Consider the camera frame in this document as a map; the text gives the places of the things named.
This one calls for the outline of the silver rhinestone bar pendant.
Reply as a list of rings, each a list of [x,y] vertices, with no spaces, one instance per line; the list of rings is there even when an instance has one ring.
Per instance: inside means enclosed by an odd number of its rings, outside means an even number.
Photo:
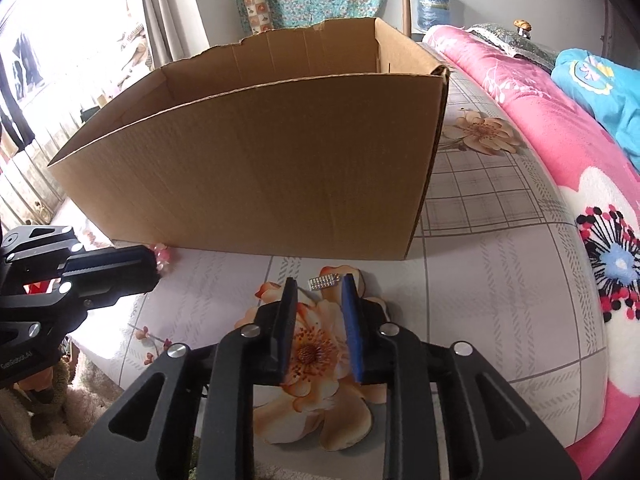
[[[310,278],[308,280],[308,287],[310,290],[328,289],[340,284],[341,279],[342,276],[338,273],[323,274]]]

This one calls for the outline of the brown cardboard box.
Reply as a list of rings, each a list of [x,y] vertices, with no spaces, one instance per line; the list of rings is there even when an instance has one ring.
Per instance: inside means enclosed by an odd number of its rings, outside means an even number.
[[[378,18],[270,30],[153,70],[49,169],[112,240],[401,260],[448,86],[445,64]]]

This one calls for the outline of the grey curtain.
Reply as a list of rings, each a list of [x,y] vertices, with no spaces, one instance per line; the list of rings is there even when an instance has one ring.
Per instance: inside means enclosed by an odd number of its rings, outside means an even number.
[[[141,0],[155,68],[209,48],[196,0]]]

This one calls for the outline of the pink floral quilt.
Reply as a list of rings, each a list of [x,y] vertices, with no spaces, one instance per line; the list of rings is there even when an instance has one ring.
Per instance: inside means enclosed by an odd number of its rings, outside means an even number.
[[[586,479],[639,475],[639,175],[600,124],[526,58],[450,25],[426,44],[479,84],[540,156],[577,221],[608,343],[602,422],[568,452]]]

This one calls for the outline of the blue water jug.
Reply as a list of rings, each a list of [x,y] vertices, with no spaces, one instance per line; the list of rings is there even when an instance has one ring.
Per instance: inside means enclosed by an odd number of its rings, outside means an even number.
[[[450,0],[418,0],[418,27],[426,32],[436,25],[450,24]]]

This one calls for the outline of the mushroom shaped ornament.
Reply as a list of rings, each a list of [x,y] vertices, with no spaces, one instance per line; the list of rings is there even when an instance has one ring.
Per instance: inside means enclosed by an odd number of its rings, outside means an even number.
[[[525,20],[515,20],[513,22],[514,27],[516,28],[516,32],[518,36],[529,39],[530,32],[532,31],[532,25],[529,24],[528,21]]]

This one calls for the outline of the blue folded blanket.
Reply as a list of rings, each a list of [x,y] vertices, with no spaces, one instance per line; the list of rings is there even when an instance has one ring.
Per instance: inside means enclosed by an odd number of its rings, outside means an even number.
[[[612,136],[639,170],[639,71],[582,49],[555,59],[554,83]]]

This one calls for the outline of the patterned roll by wall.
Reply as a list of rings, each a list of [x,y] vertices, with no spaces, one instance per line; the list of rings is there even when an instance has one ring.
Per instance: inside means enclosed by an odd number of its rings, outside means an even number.
[[[273,30],[273,19],[268,0],[243,0],[248,24],[254,35]]]

